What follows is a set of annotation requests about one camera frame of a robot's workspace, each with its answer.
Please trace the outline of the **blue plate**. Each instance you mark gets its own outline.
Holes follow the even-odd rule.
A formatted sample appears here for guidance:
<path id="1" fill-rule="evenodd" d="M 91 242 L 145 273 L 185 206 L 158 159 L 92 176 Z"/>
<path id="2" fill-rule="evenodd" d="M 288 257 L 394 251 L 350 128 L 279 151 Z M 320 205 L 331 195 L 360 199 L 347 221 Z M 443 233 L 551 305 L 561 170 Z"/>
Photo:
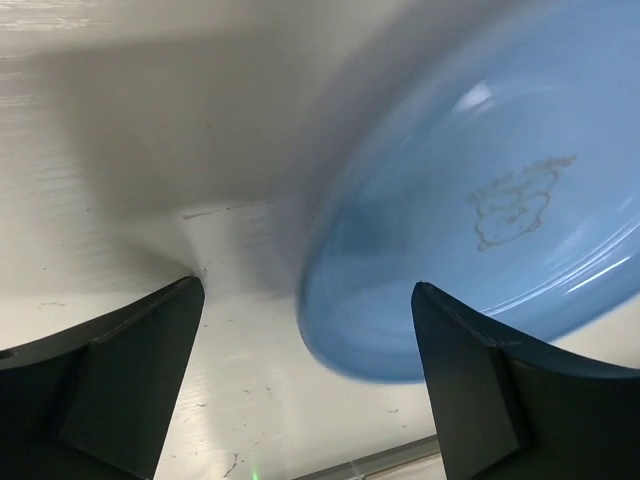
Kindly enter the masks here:
<path id="1" fill-rule="evenodd" d="M 638 294 L 637 2 L 527 3 L 358 142 L 305 259 L 305 346 L 351 378 L 420 382 L 421 281 L 547 342 Z"/>

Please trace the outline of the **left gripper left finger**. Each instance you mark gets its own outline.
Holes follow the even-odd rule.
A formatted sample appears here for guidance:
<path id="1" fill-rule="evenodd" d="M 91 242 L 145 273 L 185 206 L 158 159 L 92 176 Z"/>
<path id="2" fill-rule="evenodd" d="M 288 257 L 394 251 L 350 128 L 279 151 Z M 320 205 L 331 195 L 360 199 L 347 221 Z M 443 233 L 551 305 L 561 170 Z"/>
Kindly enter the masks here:
<path id="1" fill-rule="evenodd" d="M 153 478 L 204 301 L 188 276 L 2 350 L 2 478 Z"/>

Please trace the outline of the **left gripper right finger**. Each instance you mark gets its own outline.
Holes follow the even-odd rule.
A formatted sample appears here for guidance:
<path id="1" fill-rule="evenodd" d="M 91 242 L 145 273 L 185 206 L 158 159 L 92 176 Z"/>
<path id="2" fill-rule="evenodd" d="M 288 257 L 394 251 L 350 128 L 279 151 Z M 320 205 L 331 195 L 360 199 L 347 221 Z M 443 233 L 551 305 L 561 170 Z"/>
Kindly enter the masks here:
<path id="1" fill-rule="evenodd" d="M 638 477 L 637 370 L 540 341 L 429 283 L 411 309 L 448 478 Z"/>

